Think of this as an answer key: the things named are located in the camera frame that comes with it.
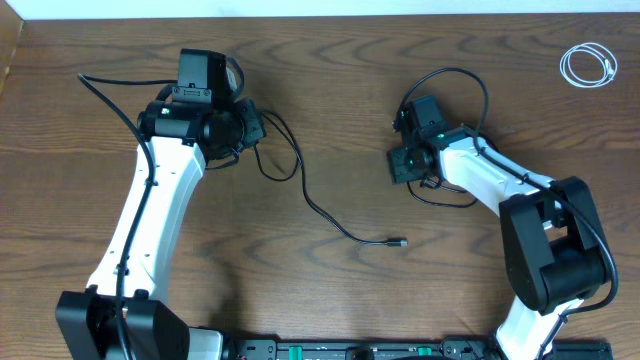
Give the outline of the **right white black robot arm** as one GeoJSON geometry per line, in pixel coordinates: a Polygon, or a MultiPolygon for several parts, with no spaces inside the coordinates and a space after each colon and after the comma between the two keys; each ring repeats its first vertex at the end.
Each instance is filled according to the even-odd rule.
{"type": "Polygon", "coordinates": [[[494,335],[502,359],[542,359],[568,318],[604,284],[615,293],[616,265],[591,192],[577,177],[529,171],[466,126],[451,128],[434,97],[402,101],[393,128],[402,144],[388,153],[394,183],[435,189],[447,182],[500,220],[504,261],[515,293],[494,335]]]}

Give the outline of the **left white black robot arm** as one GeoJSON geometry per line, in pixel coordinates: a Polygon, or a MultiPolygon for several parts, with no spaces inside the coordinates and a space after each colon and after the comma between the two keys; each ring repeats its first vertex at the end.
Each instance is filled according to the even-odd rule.
{"type": "Polygon", "coordinates": [[[82,292],[62,292],[55,318],[75,359],[233,359],[232,339],[191,327],[168,306],[172,258],[194,190],[238,163],[266,131],[242,95],[244,73],[222,53],[184,49],[178,76],[137,121],[135,174],[116,230],[82,292]]]}

